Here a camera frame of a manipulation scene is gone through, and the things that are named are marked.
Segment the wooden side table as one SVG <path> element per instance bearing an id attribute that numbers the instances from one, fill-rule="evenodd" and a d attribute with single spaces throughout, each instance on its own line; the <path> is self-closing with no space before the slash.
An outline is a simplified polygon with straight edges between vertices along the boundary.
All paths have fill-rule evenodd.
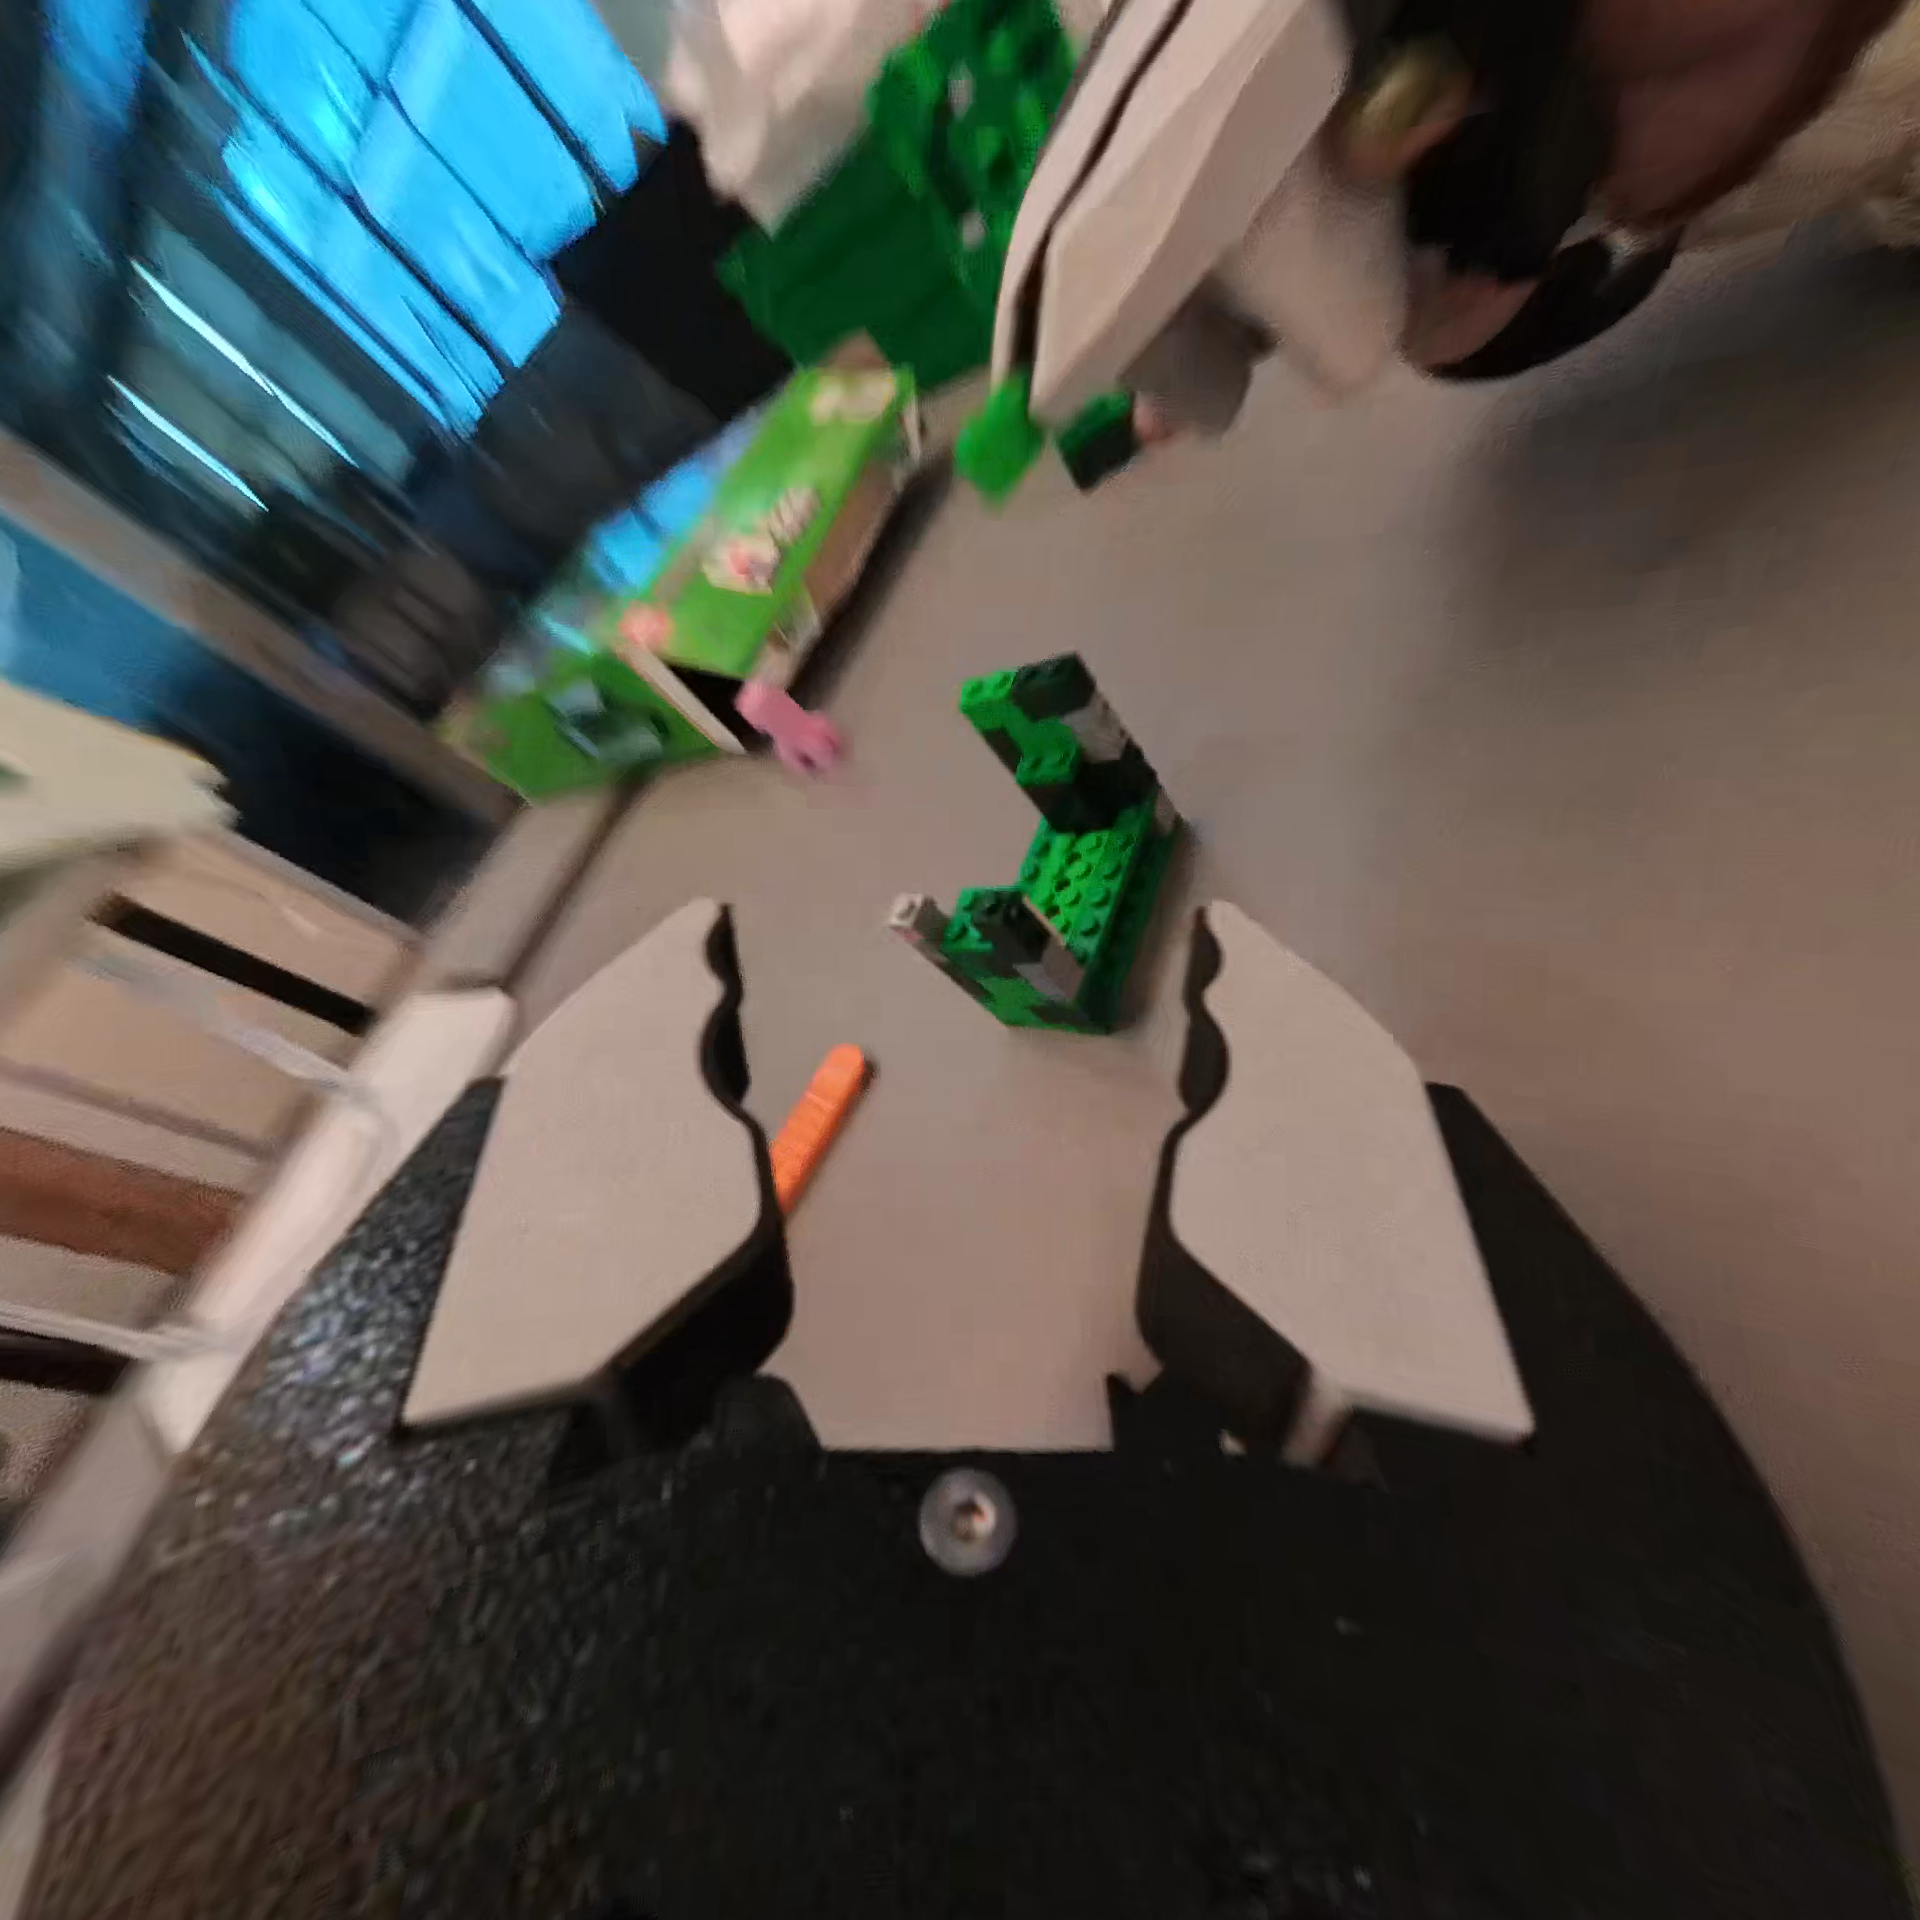
<path id="1" fill-rule="evenodd" d="M 75 1146 L 2 1131 L 2 1234 L 190 1276 L 229 1234 L 245 1195 Z"/>

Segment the orange brick separator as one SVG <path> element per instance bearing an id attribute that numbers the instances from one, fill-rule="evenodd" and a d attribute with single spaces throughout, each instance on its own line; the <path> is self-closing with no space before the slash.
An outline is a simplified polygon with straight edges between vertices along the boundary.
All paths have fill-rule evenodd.
<path id="1" fill-rule="evenodd" d="M 771 1138 L 774 1197 L 782 1213 L 792 1213 L 870 1080 L 872 1062 L 862 1047 L 840 1043 L 828 1050 Z"/>

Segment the green and grey lego build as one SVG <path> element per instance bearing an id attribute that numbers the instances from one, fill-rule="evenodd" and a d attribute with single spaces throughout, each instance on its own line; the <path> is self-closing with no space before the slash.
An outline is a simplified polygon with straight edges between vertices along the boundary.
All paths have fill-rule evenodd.
<path id="1" fill-rule="evenodd" d="M 1110 1035 L 1183 819 L 1076 654 L 973 677 L 958 711 L 1039 822 L 1013 882 L 900 895 L 887 927 L 1004 1026 Z"/>

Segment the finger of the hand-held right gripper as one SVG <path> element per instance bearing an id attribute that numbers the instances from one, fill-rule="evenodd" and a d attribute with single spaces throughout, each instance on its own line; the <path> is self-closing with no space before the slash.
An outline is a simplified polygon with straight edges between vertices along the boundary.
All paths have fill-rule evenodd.
<path id="1" fill-rule="evenodd" d="M 1116 3 L 1079 54 L 1026 180 L 1002 261 L 992 373 L 1032 365 L 1050 235 L 1086 186 L 1124 104 L 1186 12 L 1186 3 Z"/>
<path id="2" fill-rule="evenodd" d="M 1352 180 L 1324 139 L 1351 69 L 1341 4 L 1188 3 L 1050 235 L 1046 431 L 1128 390 L 1218 434 L 1269 359 L 1352 396 Z"/>

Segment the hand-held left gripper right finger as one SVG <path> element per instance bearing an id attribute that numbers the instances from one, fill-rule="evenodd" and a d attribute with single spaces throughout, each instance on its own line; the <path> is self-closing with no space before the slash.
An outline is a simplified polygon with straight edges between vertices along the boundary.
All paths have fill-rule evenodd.
<path id="1" fill-rule="evenodd" d="M 1133 1317 L 1133 1446 L 1320 1467 L 1360 1416 L 1516 1448 L 1536 1414 L 1434 1099 L 1392 1034 L 1238 904 L 1191 917 L 1179 1112 Z"/>

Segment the pink lego pig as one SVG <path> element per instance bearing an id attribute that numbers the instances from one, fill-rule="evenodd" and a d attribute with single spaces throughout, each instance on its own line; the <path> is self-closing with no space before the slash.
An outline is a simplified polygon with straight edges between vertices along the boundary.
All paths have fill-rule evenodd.
<path id="1" fill-rule="evenodd" d="M 736 690 L 738 718 L 796 775 L 818 778 L 844 756 L 846 743 L 822 711 L 807 709 L 783 685 L 747 679 Z"/>

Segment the dark green lego brick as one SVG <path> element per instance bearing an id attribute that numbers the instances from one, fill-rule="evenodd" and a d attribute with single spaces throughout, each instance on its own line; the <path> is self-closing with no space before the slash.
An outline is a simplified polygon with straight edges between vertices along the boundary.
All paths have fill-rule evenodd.
<path id="1" fill-rule="evenodd" d="M 1135 396 L 1107 390 L 1063 423 L 1051 445 L 1074 491 L 1090 493 L 1128 466 L 1141 451 Z"/>

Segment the green lego set box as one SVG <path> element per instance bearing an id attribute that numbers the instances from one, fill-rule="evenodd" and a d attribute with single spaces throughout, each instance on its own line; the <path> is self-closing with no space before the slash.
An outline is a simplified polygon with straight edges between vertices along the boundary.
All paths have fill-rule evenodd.
<path id="1" fill-rule="evenodd" d="M 850 340 L 603 522 L 439 720 L 518 799 L 752 751 L 924 464 L 910 368 Z"/>

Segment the bright green lego brick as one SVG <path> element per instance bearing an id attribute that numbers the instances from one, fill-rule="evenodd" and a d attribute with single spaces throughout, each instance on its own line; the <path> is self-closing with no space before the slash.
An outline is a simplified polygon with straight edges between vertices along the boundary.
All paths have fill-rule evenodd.
<path id="1" fill-rule="evenodd" d="M 1028 411 L 1028 390 L 1026 368 L 995 380 L 955 434 L 952 470 L 987 508 L 1008 503 L 1046 451 L 1050 431 Z"/>

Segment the person's right hand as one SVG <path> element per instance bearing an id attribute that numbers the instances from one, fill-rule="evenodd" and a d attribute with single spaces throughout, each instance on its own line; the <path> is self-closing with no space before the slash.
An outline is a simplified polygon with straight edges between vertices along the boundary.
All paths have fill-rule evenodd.
<path id="1" fill-rule="evenodd" d="M 1748 180 L 1914 4 L 1591 3 L 1620 107 L 1597 215 L 1629 242 L 1675 238 Z"/>

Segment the person's right forearm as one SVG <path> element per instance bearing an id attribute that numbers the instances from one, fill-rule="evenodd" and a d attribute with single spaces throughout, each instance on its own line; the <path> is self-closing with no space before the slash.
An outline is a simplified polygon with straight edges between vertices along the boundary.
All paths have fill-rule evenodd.
<path id="1" fill-rule="evenodd" d="M 1742 244 L 1844 213 L 1887 244 L 1916 242 L 1917 6 L 1868 44 L 1829 103 L 1734 191 L 1706 208 L 1683 248 Z"/>

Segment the white crumpled paper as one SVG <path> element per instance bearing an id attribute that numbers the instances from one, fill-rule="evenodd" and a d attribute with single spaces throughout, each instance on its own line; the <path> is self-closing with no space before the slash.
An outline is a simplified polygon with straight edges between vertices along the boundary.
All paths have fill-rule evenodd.
<path id="1" fill-rule="evenodd" d="M 890 54 L 940 3 L 677 3 L 656 95 L 690 126 L 708 183 L 774 230 L 867 126 Z"/>

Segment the large green creeper lego model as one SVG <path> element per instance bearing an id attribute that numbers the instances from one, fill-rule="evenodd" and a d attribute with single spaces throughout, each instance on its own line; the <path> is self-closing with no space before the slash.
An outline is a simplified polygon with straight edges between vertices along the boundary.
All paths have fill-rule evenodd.
<path id="1" fill-rule="evenodd" d="M 887 53 L 844 155 L 717 279 L 792 364 L 867 340 L 920 390 L 992 356 L 1018 208 L 1074 66 L 1050 3 L 958 3 Z"/>

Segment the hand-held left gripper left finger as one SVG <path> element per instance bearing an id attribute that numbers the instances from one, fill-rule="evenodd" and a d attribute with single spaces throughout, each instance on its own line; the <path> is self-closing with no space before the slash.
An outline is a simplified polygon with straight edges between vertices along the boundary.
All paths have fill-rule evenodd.
<path id="1" fill-rule="evenodd" d="M 503 1066 L 400 1406 L 406 1432 L 582 1414 L 684 1448 L 790 1331 L 727 902 L 693 898 Z"/>

